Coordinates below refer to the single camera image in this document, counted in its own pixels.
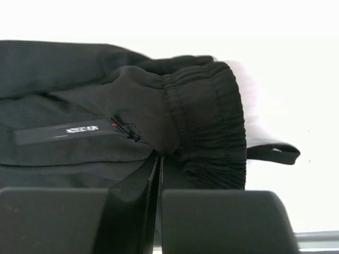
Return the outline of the black shorts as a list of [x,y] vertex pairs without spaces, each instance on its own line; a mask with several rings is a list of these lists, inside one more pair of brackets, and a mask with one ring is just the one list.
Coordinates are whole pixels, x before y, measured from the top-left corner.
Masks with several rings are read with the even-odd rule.
[[228,64],[110,44],[1,41],[1,187],[112,187],[154,153],[179,188],[244,189],[248,160],[293,165],[251,123]]

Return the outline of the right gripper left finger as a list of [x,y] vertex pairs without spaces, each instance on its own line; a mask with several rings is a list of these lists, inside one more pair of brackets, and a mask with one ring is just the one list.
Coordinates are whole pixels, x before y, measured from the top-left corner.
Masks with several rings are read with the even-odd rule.
[[1,253],[152,253],[159,158],[111,188],[1,189]]

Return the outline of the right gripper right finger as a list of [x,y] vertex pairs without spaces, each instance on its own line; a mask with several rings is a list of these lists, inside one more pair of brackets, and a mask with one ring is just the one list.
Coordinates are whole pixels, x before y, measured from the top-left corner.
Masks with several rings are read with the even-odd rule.
[[263,190],[185,189],[177,163],[161,162],[163,253],[298,253],[286,208]]

